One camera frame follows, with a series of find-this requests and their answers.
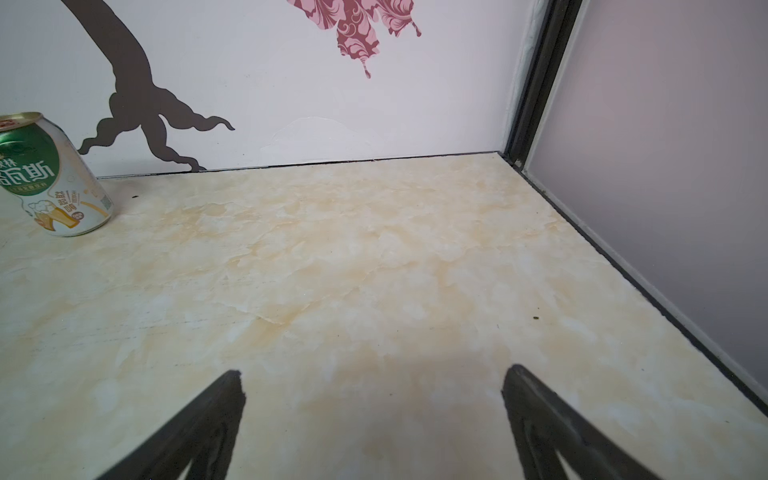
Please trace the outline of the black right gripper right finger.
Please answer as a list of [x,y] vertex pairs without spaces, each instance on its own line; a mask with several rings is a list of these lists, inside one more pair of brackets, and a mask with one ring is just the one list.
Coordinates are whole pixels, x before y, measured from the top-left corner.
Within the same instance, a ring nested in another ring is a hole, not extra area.
[[521,364],[501,390],[526,479],[565,479],[564,464],[581,479],[656,479]]

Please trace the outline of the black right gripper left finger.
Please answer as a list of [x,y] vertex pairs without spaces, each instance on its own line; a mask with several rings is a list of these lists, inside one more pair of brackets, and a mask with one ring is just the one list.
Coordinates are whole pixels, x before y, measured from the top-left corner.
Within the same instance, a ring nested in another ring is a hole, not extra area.
[[228,370],[102,479],[224,479],[246,404],[241,372]]

